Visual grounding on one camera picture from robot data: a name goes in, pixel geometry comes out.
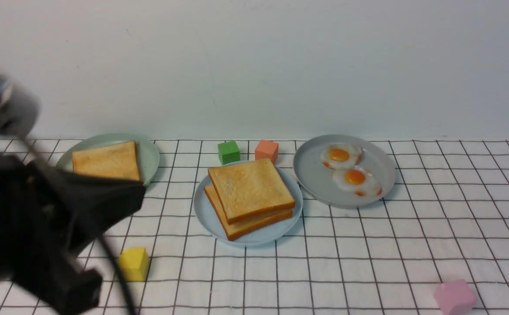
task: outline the white wall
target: white wall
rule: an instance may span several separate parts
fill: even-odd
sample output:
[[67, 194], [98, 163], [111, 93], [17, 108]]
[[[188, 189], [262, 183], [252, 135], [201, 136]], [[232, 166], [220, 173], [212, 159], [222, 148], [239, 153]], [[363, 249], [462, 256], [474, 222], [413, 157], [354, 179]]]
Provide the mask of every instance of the white wall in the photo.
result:
[[509, 138], [509, 0], [0, 0], [0, 65], [44, 137]]

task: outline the table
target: table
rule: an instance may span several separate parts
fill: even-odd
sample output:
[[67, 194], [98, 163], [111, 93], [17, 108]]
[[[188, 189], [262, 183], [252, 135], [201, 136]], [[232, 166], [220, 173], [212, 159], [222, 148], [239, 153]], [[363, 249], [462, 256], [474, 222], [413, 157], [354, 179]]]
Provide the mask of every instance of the table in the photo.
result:
[[[78, 142], [37, 141], [51, 163]], [[155, 141], [162, 163], [142, 209], [107, 233], [117, 252], [151, 255], [147, 282], [130, 284], [142, 315], [436, 315], [434, 290], [456, 279], [478, 294], [472, 314], [509, 315], [509, 141], [373, 141], [399, 167], [384, 200], [343, 210], [304, 192], [298, 225], [256, 248], [215, 241], [194, 217], [195, 183], [219, 165], [219, 142]], [[257, 142], [237, 141], [242, 159]], [[278, 142], [276, 165], [293, 174], [303, 141]], [[0, 152], [31, 159], [16, 141], [0, 140]], [[98, 246], [78, 260], [105, 277], [89, 314], [125, 314]], [[0, 283], [0, 315], [47, 314]]]

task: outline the stacked toast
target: stacked toast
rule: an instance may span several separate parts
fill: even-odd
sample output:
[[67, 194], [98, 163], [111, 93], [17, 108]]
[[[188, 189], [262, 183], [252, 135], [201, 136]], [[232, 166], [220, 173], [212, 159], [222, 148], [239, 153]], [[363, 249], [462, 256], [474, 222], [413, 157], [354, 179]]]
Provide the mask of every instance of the stacked toast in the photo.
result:
[[210, 168], [204, 191], [229, 241], [290, 219], [295, 199], [270, 159]]

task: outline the green cube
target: green cube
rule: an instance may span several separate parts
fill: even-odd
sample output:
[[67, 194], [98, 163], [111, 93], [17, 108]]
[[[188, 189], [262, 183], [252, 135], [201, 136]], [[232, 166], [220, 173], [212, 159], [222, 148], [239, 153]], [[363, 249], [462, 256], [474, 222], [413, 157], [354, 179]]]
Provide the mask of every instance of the green cube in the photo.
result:
[[235, 141], [229, 141], [218, 144], [218, 154], [221, 165], [241, 160], [241, 153]]

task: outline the black cable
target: black cable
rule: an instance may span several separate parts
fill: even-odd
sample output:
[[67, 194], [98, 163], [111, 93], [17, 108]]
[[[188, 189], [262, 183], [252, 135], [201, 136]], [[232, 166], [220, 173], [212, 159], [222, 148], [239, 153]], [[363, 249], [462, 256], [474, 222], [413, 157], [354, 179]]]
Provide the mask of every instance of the black cable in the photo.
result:
[[125, 280], [125, 277], [120, 270], [119, 264], [116, 262], [115, 255], [111, 247], [107, 244], [105, 237], [103, 237], [103, 233], [101, 229], [97, 226], [93, 217], [87, 212], [82, 211], [83, 207], [78, 205], [78, 200], [75, 196], [69, 196], [69, 189], [67, 184], [64, 182], [64, 178], [60, 175], [56, 169], [50, 167], [49, 164], [42, 158], [42, 156], [35, 150], [33, 145], [30, 145], [26, 138], [20, 137], [19, 140], [23, 142], [25, 146], [29, 149], [29, 152], [35, 155], [37, 162], [42, 164], [41, 173], [48, 179], [49, 184], [51, 184], [54, 188], [54, 191], [57, 192], [59, 198], [62, 203], [66, 206], [66, 208], [71, 211], [71, 215], [74, 216], [81, 229], [90, 237], [91, 239], [97, 238], [103, 251], [105, 251], [107, 255], [107, 259], [111, 263], [113, 269], [115, 270], [115, 275], [119, 278], [122, 295], [126, 302], [126, 309], [128, 310], [129, 315], [137, 315], [136, 313], [136, 305], [134, 304], [134, 300], [132, 299], [132, 295], [130, 293], [130, 288], [128, 287], [128, 283]]

